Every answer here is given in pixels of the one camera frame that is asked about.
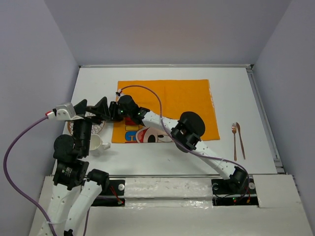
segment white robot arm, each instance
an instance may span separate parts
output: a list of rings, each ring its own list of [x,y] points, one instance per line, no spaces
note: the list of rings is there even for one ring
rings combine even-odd
[[[143,123],[147,127],[154,127],[156,129],[163,130],[162,124],[161,124],[161,118],[159,115],[155,114],[152,111],[149,111],[145,114],[143,118]],[[169,119],[169,118],[163,118],[164,127],[171,133],[172,128],[177,126],[178,120]],[[194,150],[197,153],[200,153],[204,156],[213,156],[217,157],[216,153],[212,151],[208,146],[203,142],[199,141],[195,145],[196,149]],[[226,162],[226,161],[218,161],[213,159],[205,159],[201,158],[205,163],[207,163],[210,167],[212,167],[223,179],[230,179],[230,175],[232,175],[235,171],[235,168],[232,163]]]
[[[51,222],[43,223],[38,236],[53,236],[49,224],[53,225],[57,236],[76,236],[77,230],[94,200],[108,186],[108,173],[95,169],[89,172],[81,192],[81,186],[68,190],[65,185],[54,185],[47,211]]]

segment white wall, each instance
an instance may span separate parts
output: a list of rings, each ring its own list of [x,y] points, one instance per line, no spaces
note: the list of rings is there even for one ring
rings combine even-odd
[[[255,63],[290,0],[45,0],[80,65]]]
[[[0,3],[0,162],[12,140],[56,104],[72,96],[78,67],[43,0]],[[45,121],[13,148],[8,169],[22,190],[38,199],[53,163],[62,123]],[[26,236],[35,207],[0,170],[0,235]]]
[[[315,233],[315,1],[293,0],[254,66],[284,168]]]

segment orange cloth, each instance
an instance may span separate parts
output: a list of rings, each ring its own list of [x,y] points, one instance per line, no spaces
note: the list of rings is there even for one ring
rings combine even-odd
[[[201,139],[220,139],[208,80],[119,81],[117,89],[128,85],[143,85],[156,92],[162,101],[164,117],[179,119],[183,112],[197,113],[206,125],[206,131]],[[132,87],[124,89],[123,93],[132,96],[139,107],[148,108],[159,114],[158,100],[150,91]],[[141,125],[132,124],[129,119],[114,123],[112,142],[138,143],[134,134],[141,128],[143,128]]]

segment cartoon print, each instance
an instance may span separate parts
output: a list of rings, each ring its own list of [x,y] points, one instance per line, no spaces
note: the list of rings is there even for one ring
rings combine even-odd
[[[138,143],[169,143],[172,139],[162,130],[143,127],[135,134]]]
[[[137,131],[128,131],[125,133],[125,140],[126,142],[128,143],[137,143],[137,140],[136,140],[136,133]]]

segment wire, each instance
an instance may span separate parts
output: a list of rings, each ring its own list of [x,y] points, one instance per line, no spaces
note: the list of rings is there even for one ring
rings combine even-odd
[[[246,196],[246,194],[248,192],[248,187],[249,187],[249,185],[246,188],[244,188],[245,189],[244,193],[238,198],[238,200],[235,202],[234,205],[237,205]]]
[[[96,199],[114,200],[114,198],[107,198],[107,197],[103,197],[103,196],[97,196]]]
[[[217,198],[219,198],[219,199],[223,199],[223,198],[226,198],[226,197],[228,197],[228,196],[232,196],[232,195],[235,195],[234,193],[232,193],[232,194],[228,194],[228,195],[225,195],[224,197],[219,197],[217,194],[214,194]]]
[[[123,204],[123,201],[120,200],[120,198],[118,197],[118,195],[117,195],[117,193],[116,193],[114,187],[111,185],[111,186],[109,187],[109,189],[110,189],[110,191],[112,191],[112,193],[113,193],[113,194],[115,195],[115,197],[117,198],[118,204]]]
[[[195,156],[198,156],[198,157],[201,157],[201,158],[207,158],[207,159],[217,160],[217,161],[225,161],[225,162],[232,163],[232,164],[234,164],[234,165],[236,165],[236,166],[239,166],[242,170],[245,171],[245,173],[246,173],[246,175],[247,175],[247,179],[248,179],[248,186],[249,186],[249,184],[250,184],[250,176],[249,176],[247,170],[246,170],[242,165],[240,165],[239,163],[234,162],[234,161],[230,161],[230,160],[226,160],[226,159],[223,159],[223,158],[201,155],[201,154],[199,154],[199,153],[197,153],[197,152],[194,152],[194,151],[191,151],[191,150],[187,149],[187,148],[186,148],[185,146],[183,146],[180,142],[178,142],[176,139],[174,139],[174,138],[172,137],[172,135],[170,134],[170,132],[166,129],[166,127],[165,127],[165,125],[164,125],[164,122],[163,122],[162,102],[161,102],[161,99],[159,98],[159,96],[158,96],[153,90],[151,90],[151,89],[148,88],[148,87],[142,86],[142,85],[128,85],[128,86],[125,86],[125,87],[121,88],[120,90],[118,90],[117,93],[120,94],[124,89],[130,88],[130,87],[140,87],[140,88],[144,88],[144,89],[150,91],[151,93],[153,93],[153,94],[156,96],[156,98],[158,99],[158,102],[159,102],[159,116],[160,116],[160,119],[161,119],[161,125],[162,125],[164,131],[166,132],[166,134],[174,141],[174,143],[176,143],[178,146],[180,146],[181,148],[183,148],[185,151],[187,151],[187,152],[189,152],[189,153],[191,153],[191,154],[193,154],[193,155],[195,155]],[[240,197],[240,199],[239,199],[238,201],[240,201],[240,200],[246,195],[246,193],[247,193],[247,191],[245,192],[245,194],[243,194],[243,195]]]
[[[8,147],[4,158],[3,158],[3,171],[4,171],[4,175],[6,177],[6,179],[8,180],[9,184],[19,193],[21,194],[24,198],[26,198],[27,200],[29,200],[31,203],[33,203],[40,211],[41,213],[43,213],[45,219],[47,220],[47,222],[51,222],[50,218],[48,216],[48,214],[46,213],[46,211],[44,210],[44,208],[37,202],[35,201],[33,198],[31,198],[29,195],[27,195],[25,192],[23,192],[18,186],[16,186],[16,184],[12,181],[9,172],[8,172],[8,168],[7,168],[7,161],[8,161],[8,157],[9,154],[13,148],[13,146],[16,144],[16,142],[25,134],[27,133],[30,129],[32,129],[34,126],[38,125],[39,123],[41,123],[42,121],[48,119],[47,116],[39,119],[38,121],[36,121],[35,123],[31,124],[29,127],[27,127],[25,130],[23,130],[14,140],[13,142],[10,144],[10,146]],[[52,224],[48,224],[53,236],[57,236],[55,229],[53,227]]]
[[[250,193],[250,191],[248,191],[248,199],[247,199],[246,203],[250,203],[250,201],[251,201],[251,193]]]
[[[90,209],[88,210],[88,212],[87,212],[87,217],[85,218],[83,236],[85,236],[85,234],[86,234],[86,232],[87,232]]]

